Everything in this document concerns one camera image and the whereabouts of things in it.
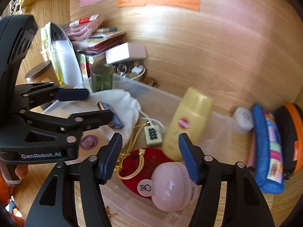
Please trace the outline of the left hand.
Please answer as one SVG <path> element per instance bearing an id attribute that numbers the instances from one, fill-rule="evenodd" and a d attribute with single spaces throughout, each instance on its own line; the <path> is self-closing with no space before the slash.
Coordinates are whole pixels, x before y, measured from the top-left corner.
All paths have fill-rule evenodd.
<path id="1" fill-rule="evenodd" d="M 15 168 L 15 174 L 19 179 L 25 178 L 25 176 L 28 174 L 28 165 L 18 165 Z"/>

